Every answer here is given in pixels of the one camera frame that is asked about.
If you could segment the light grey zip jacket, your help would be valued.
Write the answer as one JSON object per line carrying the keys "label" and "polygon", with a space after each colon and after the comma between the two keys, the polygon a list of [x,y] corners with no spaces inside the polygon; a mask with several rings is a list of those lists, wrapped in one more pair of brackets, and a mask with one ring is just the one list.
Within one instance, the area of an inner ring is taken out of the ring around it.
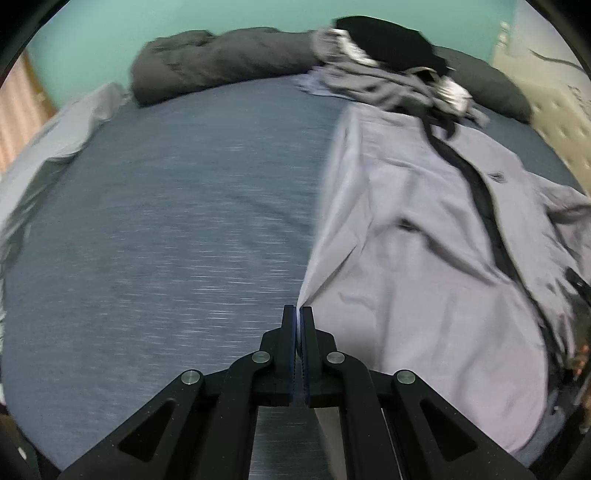
{"label": "light grey zip jacket", "polygon": [[351,104],[335,127],[298,302],[339,349],[409,369],[509,452],[548,408],[584,313],[590,200],[484,133]]}

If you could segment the blue patterned bed sheet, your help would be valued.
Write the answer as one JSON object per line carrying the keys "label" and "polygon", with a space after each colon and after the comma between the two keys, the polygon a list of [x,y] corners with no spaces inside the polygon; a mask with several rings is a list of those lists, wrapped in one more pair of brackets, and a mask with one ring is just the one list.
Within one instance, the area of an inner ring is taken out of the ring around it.
{"label": "blue patterned bed sheet", "polygon": [[[298,297],[329,150],[353,103],[290,79],[229,85],[100,124],[63,111],[20,165],[87,135],[24,228],[5,281],[8,408],[66,468],[181,371],[252,351]],[[530,464],[573,412],[551,375]]]}

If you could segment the grey crumpled garment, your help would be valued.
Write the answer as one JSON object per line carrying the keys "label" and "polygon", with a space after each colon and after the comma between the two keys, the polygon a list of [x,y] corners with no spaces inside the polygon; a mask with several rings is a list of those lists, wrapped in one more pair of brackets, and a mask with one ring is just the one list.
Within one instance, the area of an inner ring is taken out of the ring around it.
{"label": "grey crumpled garment", "polygon": [[311,50],[321,64],[295,78],[304,92],[346,98],[389,112],[421,105],[456,122],[467,119],[480,127],[488,123],[488,117],[475,107],[473,97],[467,113],[459,114],[438,96],[425,74],[394,73],[353,62],[342,53],[332,28],[311,33]]}

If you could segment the white striped garment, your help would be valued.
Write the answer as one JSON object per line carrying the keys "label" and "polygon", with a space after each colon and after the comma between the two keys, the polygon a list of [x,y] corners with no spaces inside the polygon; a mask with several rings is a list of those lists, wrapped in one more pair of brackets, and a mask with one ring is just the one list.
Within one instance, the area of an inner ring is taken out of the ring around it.
{"label": "white striped garment", "polygon": [[[335,34],[335,38],[338,39],[339,48],[341,48],[342,53],[351,58],[353,62],[367,67],[383,67],[379,62],[370,58],[365,50],[353,42],[348,31],[332,28],[332,32]],[[440,76],[430,67],[412,67],[403,70],[403,73],[408,75],[425,74],[429,79],[429,83],[435,87],[438,96],[459,114],[466,114],[471,106],[471,94],[449,76]]]}

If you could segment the dark grey rolled duvet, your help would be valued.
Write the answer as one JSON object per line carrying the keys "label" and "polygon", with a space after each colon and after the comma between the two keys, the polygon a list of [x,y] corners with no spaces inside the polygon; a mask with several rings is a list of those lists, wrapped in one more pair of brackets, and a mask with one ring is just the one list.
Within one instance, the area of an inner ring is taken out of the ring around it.
{"label": "dark grey rolled duvet", "polygon": [[[152,105],[224,84],[305,74],[322,65],[311,35],[256,27],[219,36],[190,30],[160,37],[145,44],[133,61],[131,90],[139,104]],[[433,50],[476,103],[523,123],[530,121],[530,103],[501,71],[454,49]]]}

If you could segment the cream tufted headboard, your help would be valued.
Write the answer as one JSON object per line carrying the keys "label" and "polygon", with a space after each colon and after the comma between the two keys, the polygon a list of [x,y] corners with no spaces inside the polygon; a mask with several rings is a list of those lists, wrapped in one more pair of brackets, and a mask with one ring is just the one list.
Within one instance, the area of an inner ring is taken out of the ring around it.
{"label": "cream tufted headboard", "polygon": [[491,65],[506,74],[528,99],[534,130],[555,151],[586,193],[590,192],[590,111],[575,81],[557,77],[558,60],[532,52],[510,53],[510,26],[503,22]]}

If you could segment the black garment on pile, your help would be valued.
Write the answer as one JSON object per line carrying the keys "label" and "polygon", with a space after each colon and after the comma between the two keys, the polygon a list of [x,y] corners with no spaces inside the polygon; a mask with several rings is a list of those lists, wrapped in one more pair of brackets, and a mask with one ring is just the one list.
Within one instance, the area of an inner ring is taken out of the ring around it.
{"label": "black garment on pile", "polygon": [[345,30],[356,46],[393,72],[427,68],[446,76],[449,67],[421,32],[369,16],[335,19],[335,29]]}

